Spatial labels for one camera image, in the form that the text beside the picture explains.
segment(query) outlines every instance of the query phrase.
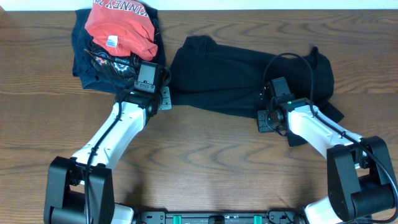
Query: wooden table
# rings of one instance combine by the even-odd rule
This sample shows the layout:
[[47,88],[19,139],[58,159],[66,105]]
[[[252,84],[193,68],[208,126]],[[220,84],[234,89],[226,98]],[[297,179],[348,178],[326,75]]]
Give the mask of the wooden table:
[[[378,135],[398,168],[397,11],[164,11],[167,62],[185,38],[270,53],[319,47],[340,123]],[[113,95],[72,77],[74,12],[0,13],[0,222],[42,223],[47,169],[102,125]],[[117,202],[174,210],[299,208],[326,196],[326,162],[254,119],[175,106],[150,120],[114,173]],[[377,218],[388,218],[392,211]]]

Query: white wall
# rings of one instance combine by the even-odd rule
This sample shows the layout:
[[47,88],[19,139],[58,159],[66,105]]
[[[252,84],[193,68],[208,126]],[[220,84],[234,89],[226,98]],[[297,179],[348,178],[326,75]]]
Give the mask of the white wall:
[[[398,9],[398,0],[143,0],[159,10]],[[93,0],[0,0],[6,11],[69,11]]]

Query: green strip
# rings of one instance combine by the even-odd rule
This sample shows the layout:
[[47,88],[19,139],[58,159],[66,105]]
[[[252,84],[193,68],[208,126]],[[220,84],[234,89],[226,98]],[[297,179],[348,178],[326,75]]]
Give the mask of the green strip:
[[254,224],[262,224],[262,216],[255,215],[254,216]]
[[182,224],[182,217],[181,217],[181,215],[174,215],[174,217],[173,217],[173,224]]

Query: black fabric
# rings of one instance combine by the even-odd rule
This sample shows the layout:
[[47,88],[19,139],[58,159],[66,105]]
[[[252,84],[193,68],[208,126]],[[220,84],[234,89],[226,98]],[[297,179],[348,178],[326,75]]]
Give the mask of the black fabric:
[[[102,70],[100,68],[95,68],[95,63],[91,61],[89,55],[84,50],[87,49],[93,53],[129,64],[135,64],[140,60],[137,59],[138,56],[133,53],[130,57],[112,57],[104,48],[95,44],[92,36],[90,36],[85,29],[85,24],[90,15],[90,11],[91,9],[80,9],[76,11],[76,24],[72,30],[72,47],[75,53],[75,58],[73,60],[73,76],[80,77],[81,84],[84,89],[114,93],[114,89],[109,80],[106,76],[101,74],[100,71]],[[146,11],[155,27],[154,42],[158,45],[157,55],[151,62],[165,65],[166,56],[162,36],[159,30],[157,10],[151,7],[146,7]],[[110,70],[113,71],[110,75],[118,91],[121,91],[124,88],[130,88],[134,84],[137,77],[137,69],[127,68],[118,63],[111,63],[110,65],[112,66],[112,69]]]
[[[170,68],[172,103],[256,118],[257,111],[265,109],[265,97],[260,95],[264,86],[262,76],[274,56],[218,45],[208,36],[187,37]],[[315,105],[330,119],[339,122],[343,114],[328,102],[334,85],[329,60],[316,47],[304,58],[314,72]],[[279,77],[286,78],[296,98],[310,98],[310,73],[299,59],[276,59],[269,68],[266,81]],[[288,136],[288,139],[291,146],[305,143],[298,136]]]

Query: clothing tag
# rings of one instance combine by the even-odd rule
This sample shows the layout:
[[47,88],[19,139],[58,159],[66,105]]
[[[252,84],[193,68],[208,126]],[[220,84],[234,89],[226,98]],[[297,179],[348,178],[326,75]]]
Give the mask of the clothing tag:
[[116,35],[109,35],[106,45],[109,47],[117,47],[118,46],[118,37]]

